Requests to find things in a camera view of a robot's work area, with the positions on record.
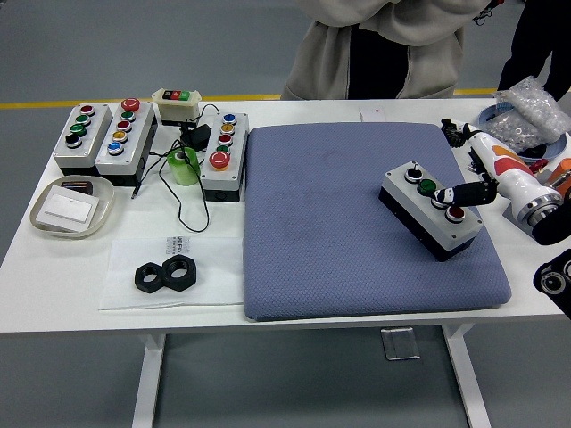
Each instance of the white plastic container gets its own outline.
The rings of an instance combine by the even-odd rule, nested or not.
[[[182,122],[196,122],[198,119],[198,103],[202,100],[198,91],[161,88],[151,97],[159,107],[162,125],[180,126]]]

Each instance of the person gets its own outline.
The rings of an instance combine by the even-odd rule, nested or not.
[[[543,89],[555,101],[567,93],[571,87],[569,18],[569,0],[527,0],[517,22],[511,57],[501,72],[498,90],[510,89],[529,76],[537,78],[551,55],[550,72]]]
[[[281,99],[444,98],[490,0],[296,0],[310,25]]]

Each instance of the table leg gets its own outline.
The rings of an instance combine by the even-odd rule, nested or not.
[[[476,374],[468,355],[468,348],[464,342],[464,334],[473,326],[473,324],[443,325],[444,339],[448,346],[470,427],[491,428],[484,399],[482,399]]]
[[[165,337],[166,334],[140,336],[145,344],[145,357],[143,358],[137,403],[133,415],[133,428],[151,428],[153,426]]]

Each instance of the hex nut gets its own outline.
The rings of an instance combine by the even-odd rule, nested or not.
[[[155,275],[150,281],[145,281],[148,276]],[[161,267],[156,263],[146,263],[135,271],[135,286],[142,292],[156,292],[162,288]]]
[[[179,269],[184,269],[185,274],[177,277],[172,276],[173,272]],[[162,263],[161,278],[165,287],[176,292],[183,292],[196,283],[196,264],[194,260],[182,254],[172,256]]]

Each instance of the camera lens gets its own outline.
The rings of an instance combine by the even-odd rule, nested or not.
[[[560,294],[565,290],[565,278],[559,272],[548,272],[542,276],[541,285],[548,294]]]

